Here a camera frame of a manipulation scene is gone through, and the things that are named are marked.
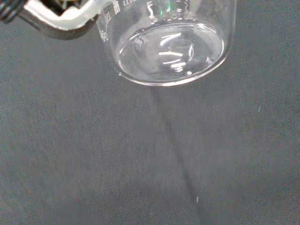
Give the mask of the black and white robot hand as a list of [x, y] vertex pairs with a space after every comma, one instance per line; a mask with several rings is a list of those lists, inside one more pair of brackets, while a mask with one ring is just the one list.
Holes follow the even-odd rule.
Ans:
[[111, 0], [2, 0], [0, 21], [19, 17], [42, 34], [62, 40], [79, 38], [96, 23]]

